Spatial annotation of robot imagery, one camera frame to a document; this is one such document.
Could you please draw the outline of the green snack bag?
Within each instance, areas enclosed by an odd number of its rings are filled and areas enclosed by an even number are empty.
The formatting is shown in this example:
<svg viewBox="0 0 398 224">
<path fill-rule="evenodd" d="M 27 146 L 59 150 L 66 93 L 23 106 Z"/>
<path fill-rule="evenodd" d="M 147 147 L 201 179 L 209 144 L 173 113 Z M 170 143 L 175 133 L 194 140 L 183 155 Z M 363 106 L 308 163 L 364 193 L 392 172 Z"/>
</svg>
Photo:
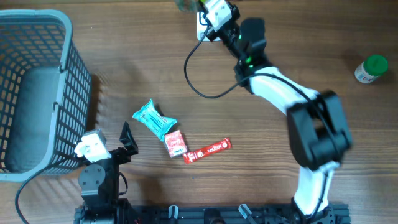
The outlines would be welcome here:
<svg viewBox="0 0 398 224">
<path fill-rule="evenodd" d="M 203 0 L 174 0 L 177 8 L 182 12 L 204 12 Z"/>
</svg>

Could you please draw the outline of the red coffee stick sachet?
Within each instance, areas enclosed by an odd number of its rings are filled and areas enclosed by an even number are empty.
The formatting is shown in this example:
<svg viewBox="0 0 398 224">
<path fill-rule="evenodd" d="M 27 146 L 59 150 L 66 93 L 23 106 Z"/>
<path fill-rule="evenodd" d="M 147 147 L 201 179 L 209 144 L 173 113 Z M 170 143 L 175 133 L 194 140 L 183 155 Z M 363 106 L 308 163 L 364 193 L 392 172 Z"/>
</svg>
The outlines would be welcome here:
<svg viewBox="0 0 398 224">
<path fill-rule="evenodd" d="M 183 154 L 183 159 L 186 164 L 191 164 L 192 162 L 195 162 L 195 161 L 202 159 L 206 156 L 210 156 L 217 152 L 221 152 L 225 149 L 231 149 L 231 148 L 232 148 L 231 141 L 229 140 L 229 138 L 225 138 L 225 139 L 220 140 L 212 145 L 205 146 L 196 151 L 186 152 L 185 154 Z"/>
</svg>

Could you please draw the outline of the green lid jar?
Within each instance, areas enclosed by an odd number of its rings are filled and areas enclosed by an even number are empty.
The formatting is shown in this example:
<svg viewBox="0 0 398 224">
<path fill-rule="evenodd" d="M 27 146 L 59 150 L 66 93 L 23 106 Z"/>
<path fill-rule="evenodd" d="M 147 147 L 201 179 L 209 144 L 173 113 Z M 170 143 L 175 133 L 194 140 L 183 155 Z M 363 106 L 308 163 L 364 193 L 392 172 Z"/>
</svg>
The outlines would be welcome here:
<svg viewBox="0 0 398 224">
<path fill-rule="evenodd" d="M 364 60 L 354 71 L 356 79 L 364 84 L 372 83 L 388 70 L 388 61 L 382 55 L 374 54 Z"/>
</svg>

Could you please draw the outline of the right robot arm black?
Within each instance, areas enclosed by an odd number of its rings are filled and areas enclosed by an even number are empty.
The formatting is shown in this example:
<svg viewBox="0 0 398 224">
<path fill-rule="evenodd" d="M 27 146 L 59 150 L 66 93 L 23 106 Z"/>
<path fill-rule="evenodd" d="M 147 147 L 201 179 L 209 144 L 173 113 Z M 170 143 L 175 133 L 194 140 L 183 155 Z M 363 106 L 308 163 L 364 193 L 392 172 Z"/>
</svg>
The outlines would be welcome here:
<svg viewBox="0 0 398 224">
<path fill-rule="evenodd" d="M 333 173 L 353 145 L 341 101 L 333 91 L 320 93 L 283 75 L 265 54 L 265 21 L 249 17 L 229 1 L 200 1 L 207 23 L 204 36 L 220 39 L 236 58 L 237 84 L 260 96 L 287 117 L 290 150 L 300 166 L 292 199 L 292 222 L 314 223 L 326 217 Z"/>
</svg>

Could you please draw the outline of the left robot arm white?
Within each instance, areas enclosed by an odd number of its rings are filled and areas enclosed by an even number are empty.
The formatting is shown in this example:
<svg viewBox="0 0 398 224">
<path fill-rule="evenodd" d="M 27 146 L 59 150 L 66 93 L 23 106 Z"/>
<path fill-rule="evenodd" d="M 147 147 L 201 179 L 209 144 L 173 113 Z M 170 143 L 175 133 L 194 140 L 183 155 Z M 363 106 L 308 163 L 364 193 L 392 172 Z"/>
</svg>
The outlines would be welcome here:
<svg viewBox="0 0 398 224">
<path fill-rule="evenodd" d="M 74 149 L 85 165 L 78 177 L 83 204 L 75 210 L 74 223 L 141 222 L 128 199 L 120 197 L 127 192 L 119 190 L 119 179 L 127 182 L 119 166 L 131 162 L 131 156 L 139 152 L 128 123 L 123 124 L 119 141 L 123 147 L 108 151 L 105 136 L 96 129 L 82 135 Z"/>
</svg>

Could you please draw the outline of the red small box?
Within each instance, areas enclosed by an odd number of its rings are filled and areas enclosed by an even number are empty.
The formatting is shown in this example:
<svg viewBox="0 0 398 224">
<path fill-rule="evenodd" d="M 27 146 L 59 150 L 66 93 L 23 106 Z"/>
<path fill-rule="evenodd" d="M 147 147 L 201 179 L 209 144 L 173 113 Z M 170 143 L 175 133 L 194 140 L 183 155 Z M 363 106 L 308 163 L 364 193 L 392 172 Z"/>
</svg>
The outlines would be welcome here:
<svg viewBox="0 0 398 224">
<path fill-rule="evenodd" d="M 181 156 L 188 151 L 180 130 L 165 135 L 165 145 L 171 158 Z"/>
</svg>

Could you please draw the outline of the teal wet wipes pack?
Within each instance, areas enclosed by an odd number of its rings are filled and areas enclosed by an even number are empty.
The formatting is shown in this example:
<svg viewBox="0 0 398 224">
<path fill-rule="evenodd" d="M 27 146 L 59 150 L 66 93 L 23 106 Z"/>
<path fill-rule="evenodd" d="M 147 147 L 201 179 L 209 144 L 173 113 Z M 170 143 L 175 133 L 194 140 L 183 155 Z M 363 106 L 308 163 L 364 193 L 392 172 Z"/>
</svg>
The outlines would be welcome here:
<svg viewBox="0 0 398 224">
<path fill-rule="evenodd" d="M 142 106 L 139 111 L 136 111 L 132 117 L 149 128 L 162 142 L 165 141 L 165 135 L 172 126 L 177 123 L 176 119 L 161 116 L 156 110 L 152 99 Z"/>
</svg>

